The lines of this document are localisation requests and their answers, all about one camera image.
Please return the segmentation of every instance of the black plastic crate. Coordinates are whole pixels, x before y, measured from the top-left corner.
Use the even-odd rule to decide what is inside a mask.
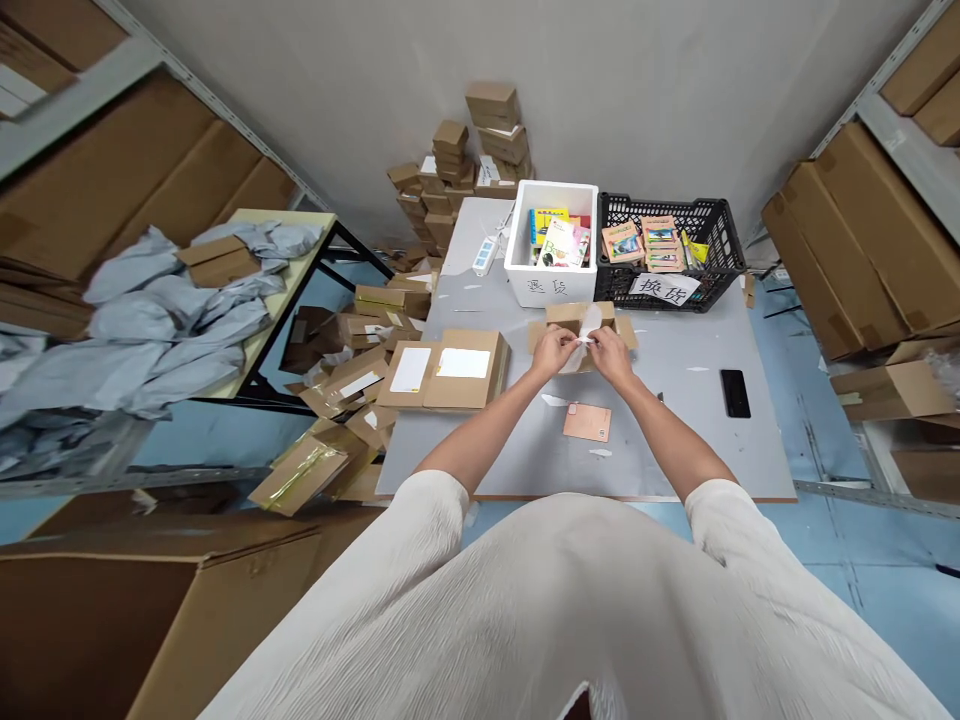
[[[701,270],[683,272],[700,281],[700,287],[683,305],[677,307],[651,295],[630,295],[637,275],[645,272],[629,263],[610,264],[602,229],[633,220],[640,229],[640,218],[673,215],[677,229],[686,230],[691,242],[709,245],[707,262]],[[740,238],[726,200],[705,200],[692,203],[668,203],[632,200],[629,195],[600,193],[597,200],[597,289],[594,300],[612,300],[617,307],[631,310],[679,310],[705,313],[726,292],[733,281],[747,269],[740,249]]]

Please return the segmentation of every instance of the person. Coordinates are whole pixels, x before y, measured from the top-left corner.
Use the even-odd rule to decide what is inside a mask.
[[[615,500],[531,502],[461,552],[480,481],[579,342],[454,430],[202,718],[948,718],[798,562],[730,468],[590,336],[683,502],[693,543]]]

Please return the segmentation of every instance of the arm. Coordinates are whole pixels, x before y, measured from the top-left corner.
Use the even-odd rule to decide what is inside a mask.
[[[600,373],[630,406],[653,456],[681,502],[707,480],[737,482],[730,468],[699,435],[647,389],[630,366],[630,351],[610,328],[590,333],[589,345]]]
[[[533,365],[523,377],[454,430],[414,470],[442,470],[473,495],[516,427],[523,411],[577,347],[577,336],[551,325],[540,338]]]

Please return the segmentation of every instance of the white foam box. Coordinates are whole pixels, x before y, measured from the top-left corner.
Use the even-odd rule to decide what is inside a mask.
[[[597,285],[596,185],[521,180],[513,211],[504,269],[521,307],[542,308],[567,302],[593,302]],[[565,207],[571,215],[590,216],[590,267],[544,268],[532,264],[530,210]]]

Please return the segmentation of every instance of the blue floor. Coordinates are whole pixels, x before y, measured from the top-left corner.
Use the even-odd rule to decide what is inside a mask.
[[[364,265],[343,268],[355,281],[379,282]],[[770,288],[776,287],[769,281]],[[730,292],[738,292],[736,286]],[[338,308],[345,291],[317,277],[303,303]],[[791,291],[757,291],[751,311],[757,345],[794,477],[867,477],[856,441],[819,367],[820,353],[802,313],[763,319],[796,303]],[[296,380],[279,373],[277,353],[265,374],[278,385]],[[262,466],[310,424],[308,418],[257,410],[184,402],[174,420],[152,433],[137,464],[231,463]],[[0,542],[29,532],[63,499],[0,503]],[[520,507],[485,502],[464,532],[464,545]],[[677,503],[633,503],[681,537],[690,539]],[[796,505],[763,505],[793,552],[827,587],[861,615],[960,716],[960,686],[954,681],[960,657],[960,580],[933,569],[935,562],[960,567],[960,523],[859,503],[801,494]]]

